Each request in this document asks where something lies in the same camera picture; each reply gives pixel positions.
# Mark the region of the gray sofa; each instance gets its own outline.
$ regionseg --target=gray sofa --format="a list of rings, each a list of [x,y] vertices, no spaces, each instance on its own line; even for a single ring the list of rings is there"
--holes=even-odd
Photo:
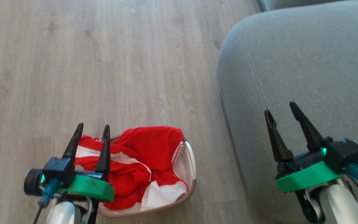
[[[339,0],[259,0],[264,11],[297,6],[310,6]]]
[[[323,136],[358,142],[358,0],[274,10],[240,21],[225,38],[217,76],[247,189],[280,222],[304,222],[280,193],[264,119],[270,109],[294,155],[307,151],[289,106],[296,101]]]

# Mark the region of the green led light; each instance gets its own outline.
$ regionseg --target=green led light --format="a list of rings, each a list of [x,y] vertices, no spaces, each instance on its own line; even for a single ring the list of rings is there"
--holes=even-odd
[[[321,149],[321,154],[322,154],[323,156],[325,156],[325,154],[327,154],[327,148],[322,148],[322,149]]]

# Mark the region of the laminate flooring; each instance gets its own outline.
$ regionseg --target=laminate flooring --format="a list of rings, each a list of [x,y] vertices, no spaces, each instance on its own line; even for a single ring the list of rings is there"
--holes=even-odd
[[[98,223],[270,222],[247,196],[215,72],[225,35],[257,12],[254,0],[0,0],[0,223],[32,223],[23,178],[79,122],[95,137],[175,126],[196,158],[186,203]]]

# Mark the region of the wicker basket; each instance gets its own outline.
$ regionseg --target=wicker basket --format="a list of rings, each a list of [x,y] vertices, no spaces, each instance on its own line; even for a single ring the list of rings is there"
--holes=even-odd
[[[117,140],[118,138],[113,138],[110,140],[110,142],[115,143]],[[174,203],[162,207],[154,208],[151,210],[132,212],[132,213],[117,213],[106,208],[103,205],[103,203],[100,203],[98,213],[109,218],[132,217],[132,216],[143,215],[143,214],[165,210],[167,208],[174,207],[188,200],[196,188],[196,164],[194,160],[193,150],[191,149],[191,146],[189,142],[187,142],[185,137],[183,137],[183,142],[184,142],[183,148],[178,155],[177,158],[178,162],[175,163],[173,170],[175,171],[176,175],[187,184],[189,190],[187,191],[186,194],[180,196]]]

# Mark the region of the camera lens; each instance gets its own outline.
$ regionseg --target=camera lens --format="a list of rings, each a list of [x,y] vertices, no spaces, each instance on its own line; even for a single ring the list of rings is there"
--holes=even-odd
[[[23,190],[27,195],[42,196],[39,188],[42,178],[42,169],[30,169],[23,181]]]

